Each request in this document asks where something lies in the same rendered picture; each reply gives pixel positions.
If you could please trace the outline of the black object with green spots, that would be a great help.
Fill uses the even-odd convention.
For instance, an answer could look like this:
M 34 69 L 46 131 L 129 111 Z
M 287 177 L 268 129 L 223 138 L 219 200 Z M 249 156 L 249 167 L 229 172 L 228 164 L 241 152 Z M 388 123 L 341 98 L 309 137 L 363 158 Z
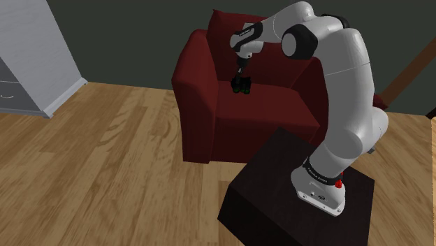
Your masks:
M 231 81 L 231 87 L 234 93 L 249 94 L 252 80 L 250 77 L 234 77 Z

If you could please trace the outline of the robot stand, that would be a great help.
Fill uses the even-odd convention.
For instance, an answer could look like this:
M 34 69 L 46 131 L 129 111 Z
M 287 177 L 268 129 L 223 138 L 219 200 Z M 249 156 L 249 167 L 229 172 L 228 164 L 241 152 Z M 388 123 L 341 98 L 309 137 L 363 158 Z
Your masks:
M 344 211 L 329 215 L 291 184 L 291 172 L 313 151 L 278 128 L 228 186 L 218 220 L 245 246 L 369 246 L 375 181 L 348 167 Z

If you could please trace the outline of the brown wooden beam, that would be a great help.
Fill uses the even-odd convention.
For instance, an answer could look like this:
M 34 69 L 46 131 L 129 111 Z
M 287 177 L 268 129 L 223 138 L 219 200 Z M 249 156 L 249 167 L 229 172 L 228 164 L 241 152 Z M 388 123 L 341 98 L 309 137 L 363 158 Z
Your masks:
M 379 95 L 382 109 L 387 109 L 434 58 L 436 58 L 436 36 Z

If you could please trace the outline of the grey drawer cabinet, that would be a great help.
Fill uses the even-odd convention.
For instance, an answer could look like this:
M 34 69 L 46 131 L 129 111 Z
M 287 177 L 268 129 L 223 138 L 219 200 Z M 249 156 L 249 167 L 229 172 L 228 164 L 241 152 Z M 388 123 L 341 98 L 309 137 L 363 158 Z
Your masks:
M 0 58 L 0 113 L 47 116 L 36 105 L 2 58 Z

